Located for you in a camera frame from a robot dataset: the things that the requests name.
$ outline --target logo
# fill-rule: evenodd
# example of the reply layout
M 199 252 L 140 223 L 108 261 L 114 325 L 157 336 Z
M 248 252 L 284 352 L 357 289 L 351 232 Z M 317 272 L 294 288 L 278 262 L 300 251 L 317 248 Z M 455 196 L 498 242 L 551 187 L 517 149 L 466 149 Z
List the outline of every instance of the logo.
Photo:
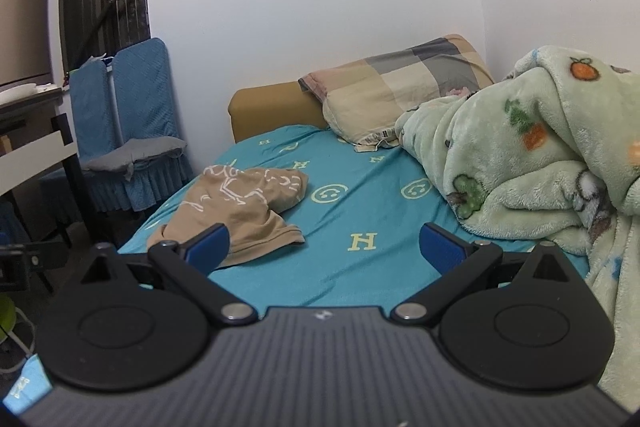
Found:
M 347 190 L 349 190 L 349 187 L 339 183 L 325 185 L 324 187 L 316 188 L 314 193 L 311 194 L 311 200 L 316 203 L 334 203 Z
M 351 252 L 360 250 L 360 247 L 358 246 L 359 243 L 364 243 L 365 245 L 367 245 L 366 247 L 364 247 L 364 250 L 375 250 L 376 247 L 373 244 L 373 240 L 378 235 L 378 232 L 369 232 L 365 235 L 367 236 L 366 239 L 362 237 L 361 233 L 352 233 L 351 237 L 353 238 L 353 242 L 351 243 L 351 248 L 347 248 L 347 251 Z
M 433 185 L 428 178 L 421 178 L 402 187 L 400 194 L 407 200 L 417 200 L 418 198 L 426 196 L 431 190 L 431 187 L 433 187 Z
M 314 313 L 314 317 L 316 319 L 318 319 L 319 321 L 328 320 L 333 316 L 334 316 L 334 314 L 332 314 L 332 312 L 330 312 L 329 310 L 322 310 L 321 312 Z

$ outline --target table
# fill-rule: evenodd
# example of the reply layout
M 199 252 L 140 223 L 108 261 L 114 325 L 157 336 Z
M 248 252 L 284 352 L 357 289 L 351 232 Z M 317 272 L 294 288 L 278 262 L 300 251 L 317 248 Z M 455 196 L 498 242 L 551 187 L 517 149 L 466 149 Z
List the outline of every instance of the table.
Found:
M 86 181 L 78 159 L 78 146 L 73 140 L 65 113 L 50 118 L 50 132 L 43 129 L 41 136 L 13 148 L 7 134 L 27 127 L 30 118 L 51 105 L 60 105 L 63 96 L 60 87 L 34 94 L 27 98 L 0 105 L 0 196 L 25 181 L 41 174 L 57 163 L 62 163 L 71 192 L 84 224 L 94 243 L 111 241 L 111 233 L 98 219 L 94 203 L 89 196 Z

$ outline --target metal screw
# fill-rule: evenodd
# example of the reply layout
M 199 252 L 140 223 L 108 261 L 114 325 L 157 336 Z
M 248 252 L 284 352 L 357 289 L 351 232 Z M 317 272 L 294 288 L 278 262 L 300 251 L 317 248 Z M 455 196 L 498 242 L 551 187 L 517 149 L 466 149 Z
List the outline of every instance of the metal screw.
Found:
M 171 240 L 160 241 L 158 245 L 160 245 L 161 247 L 172 248 L 172 250 L 175 250 L 180 246 L 177 241 L 171 241 Z
M 244 304 L 243 302 L 232 302 L 231 304 L 225 304 L 222 306 L 220 310 L 225 318 L 230 321 L 241 321 L 254 312 L 254 309 L 251 308 L 248 304 Z
M 427 314 L 427 308 L 417 302 L 405 302 L 396 306 L 396 315 L 406 321 L 421 319 Z

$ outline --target orange fruit print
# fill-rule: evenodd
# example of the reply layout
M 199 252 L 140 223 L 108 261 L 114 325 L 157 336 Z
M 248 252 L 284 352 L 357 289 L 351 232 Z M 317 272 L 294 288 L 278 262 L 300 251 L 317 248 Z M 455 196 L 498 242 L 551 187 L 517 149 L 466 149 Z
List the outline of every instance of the orange fruit print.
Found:
M 524 147 L 527 148 L 527 151 L 542 147 L 545 141 L 546 130 L 540 122 L 533 124 L 533 127 L 522 135 L 522 142 L 524 143 Z
M 573 58 L 571 64 L 571 74 L 574 78 L 578 80 L 584 80 L 586 82 L 591 82 L 592 80 L 598 80 L 600 77 L 600 72 L 591 66 L 590 58 Z
M 640 140 L 637 140 L 629 147 L 629 163 L 634 167 L 640 167 Z

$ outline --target bed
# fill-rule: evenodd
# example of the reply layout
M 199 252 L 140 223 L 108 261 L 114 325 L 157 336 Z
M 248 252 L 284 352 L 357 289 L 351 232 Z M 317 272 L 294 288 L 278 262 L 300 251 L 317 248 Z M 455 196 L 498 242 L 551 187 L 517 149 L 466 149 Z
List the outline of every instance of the bed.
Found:
M 229 106 L 238 143 L 217 164 L 236 168 L 296 168 L 309 177 L 305 198 L 286 211 L 306 243 L 280 248 L 209 278 L 251 303 L 268 306 L 378 305 L 386 313 L 438 277 L 420 255 L 418 232 L 433 221 L 462 239 L 460 226 L 421 165 L 402 148 L 356 153 L 326 128 L 318 102 L 298 84 L 238 91 Z M 175 212 L 190 185 L 176 192 L 126 243 L 120 253 L 146 250 L 146 240 Z M 530 241 L 497 241 L 527 251 Z M 584 258 L 569 255 L 584 276 Z M 5 405 L 21 413 L 49 389 L 37 357 Z

